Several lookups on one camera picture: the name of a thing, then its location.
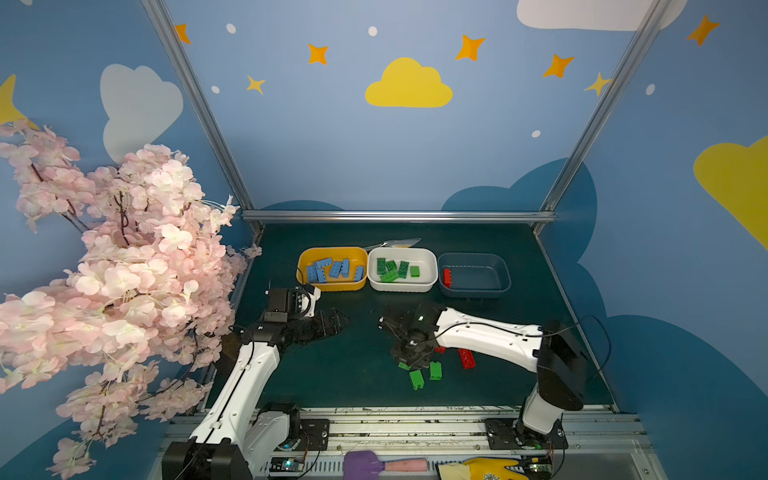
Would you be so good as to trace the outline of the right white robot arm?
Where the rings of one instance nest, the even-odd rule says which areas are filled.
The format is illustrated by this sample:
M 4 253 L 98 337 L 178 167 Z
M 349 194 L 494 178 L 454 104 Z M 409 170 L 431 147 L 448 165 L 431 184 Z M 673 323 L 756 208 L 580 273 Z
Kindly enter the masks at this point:
M 584 408 L 588 358 L 570 326 L 511 324 L 426 302 L 387 306 L 378 327 L 394 337 L 391 355 L 411 371 L 431 363 L 437 348 L 477 352 L 536 375 L 514 424 L 517 444 L 531 448 L 557 434 L 566 412 Z

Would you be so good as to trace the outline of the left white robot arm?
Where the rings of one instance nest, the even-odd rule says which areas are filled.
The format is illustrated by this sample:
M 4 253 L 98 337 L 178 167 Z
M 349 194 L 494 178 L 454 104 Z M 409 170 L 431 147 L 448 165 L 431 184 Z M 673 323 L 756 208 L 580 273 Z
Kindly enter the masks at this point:
M 262 320 L 244 331 L 233 370 L 216 401 L 189 439 L 170 444 L 161 462 L 163 479 L 253 479 L 280 446 L 301 436 L 295 406 L 252 415 L 281 354 L 339 334 L 350 318 L 336 308 L 304 319 Z

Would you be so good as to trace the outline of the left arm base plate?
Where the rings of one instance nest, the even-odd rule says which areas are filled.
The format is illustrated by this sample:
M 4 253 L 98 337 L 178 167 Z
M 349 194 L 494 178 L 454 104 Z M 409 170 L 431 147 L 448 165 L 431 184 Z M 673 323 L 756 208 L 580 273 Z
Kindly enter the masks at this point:
M 300 421 L 297 451 L 326 451 L 330 439 L 328 419 L 302 419 Z

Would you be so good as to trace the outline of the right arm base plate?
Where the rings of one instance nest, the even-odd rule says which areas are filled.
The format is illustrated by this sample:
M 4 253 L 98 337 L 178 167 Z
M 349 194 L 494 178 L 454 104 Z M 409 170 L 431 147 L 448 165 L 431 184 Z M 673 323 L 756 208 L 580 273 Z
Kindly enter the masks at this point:
M 554 422 L 552 429 L 546 434 L 525 427 L 519 419 L 513 418 L 489 418 L 484 421 L 484 426 L 491 450 L 559 450 L 568 448 L 561 418 Z

